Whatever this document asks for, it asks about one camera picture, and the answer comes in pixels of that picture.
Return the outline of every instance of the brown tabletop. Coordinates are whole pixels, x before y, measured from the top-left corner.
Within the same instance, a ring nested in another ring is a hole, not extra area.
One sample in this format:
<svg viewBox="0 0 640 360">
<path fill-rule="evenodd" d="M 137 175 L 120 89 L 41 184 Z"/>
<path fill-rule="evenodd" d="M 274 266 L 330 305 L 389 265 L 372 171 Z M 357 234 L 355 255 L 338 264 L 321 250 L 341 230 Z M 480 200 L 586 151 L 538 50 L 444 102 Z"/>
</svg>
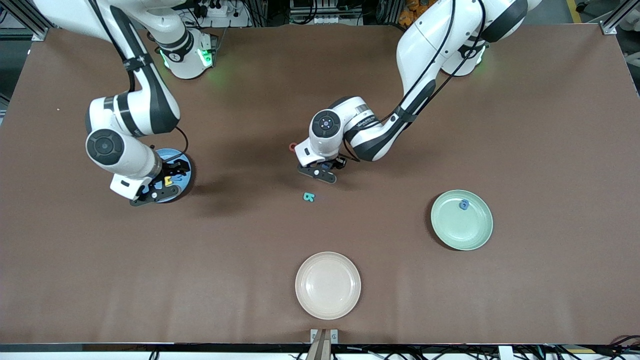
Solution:
<svg viewBox="0 0 640 360">
<path fill-rule="evenodd" d="M 112 46 L 52 30 L 0 127 L 0 342 L 608 343 L 640 332 L 640 102 L 597 26 L 522 26 L 454 79 L 382 160 L 335 185 L 287 146 L 344 95 L 402 96 L 395 28 L 231 29 L 192 81 L 160 66 L 195 164 L 191 193 L 133 208 L 84 151 L 84 113 L 126 89 Z M 180 134 L 145 139 L 181 149 Z M 436 241 L 430 203 L 480 195 L 479 250 Z M 313 203 L 303 193 L 316 194 Z M 350 258 L 362 296 L 322 321 L 294 278 Z"/>
</svg>

